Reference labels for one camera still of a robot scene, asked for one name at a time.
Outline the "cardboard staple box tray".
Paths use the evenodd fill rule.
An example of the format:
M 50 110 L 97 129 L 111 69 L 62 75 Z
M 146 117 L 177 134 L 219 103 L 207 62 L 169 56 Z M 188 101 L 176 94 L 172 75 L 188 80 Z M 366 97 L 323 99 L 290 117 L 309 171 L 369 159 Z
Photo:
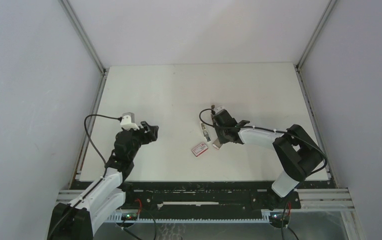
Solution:
M 218 140 L 216 140 L 216 141 L 213 142 L 212 146 L 213 146 L 215 149 L 219 150 L 219 149 L 221 148 L 222 145 L 220 144 L 220 142 L 219 142 Z

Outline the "red white staple box sleeve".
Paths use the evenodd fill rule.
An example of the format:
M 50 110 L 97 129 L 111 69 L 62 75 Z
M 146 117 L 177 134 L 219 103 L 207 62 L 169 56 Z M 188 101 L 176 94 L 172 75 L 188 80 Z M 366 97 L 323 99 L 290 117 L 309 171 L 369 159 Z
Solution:
M 193 155 L 195 157 L 199 157 L 201 154 L 203 154 L 204 152 L 206 152 L 208 150 L 208 146 L 206 143 L 204 142 L 201 142 L 199 143 L 198 145 L 196 145 L 195 147 L 193 147 L 191 149 L 191 152 L 193 153 Z

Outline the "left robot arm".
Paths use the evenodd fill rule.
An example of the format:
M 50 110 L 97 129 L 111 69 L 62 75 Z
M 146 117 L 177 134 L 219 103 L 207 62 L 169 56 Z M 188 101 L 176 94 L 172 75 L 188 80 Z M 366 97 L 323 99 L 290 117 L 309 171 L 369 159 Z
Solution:
M 140 125 L 120 121 L 114 148 L 103 175 L 68 203 L 58 203 L 51 215 L 47 239 L 92 240 L 100 226 L 118 208 L 135 203 L 133 192 L 121 186 L 134 168 L 134 158 L 143 146 L 158 139 L 159 126 L 142 121 Z

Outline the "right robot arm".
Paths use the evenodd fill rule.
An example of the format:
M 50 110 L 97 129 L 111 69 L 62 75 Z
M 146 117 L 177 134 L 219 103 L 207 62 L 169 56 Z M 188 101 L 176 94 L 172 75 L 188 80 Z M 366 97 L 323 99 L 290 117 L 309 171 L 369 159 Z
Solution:
M 298 124 L 281 131 L 251 126 L 247 120 L 236 121 L 222 107 L 212 109 L 210 113 L 220 144 L 273 147 L 283 169 L 268 189 L 268 203 L 274 208 L 281 208 L 300 183 L 326 167 L 325 154 Z

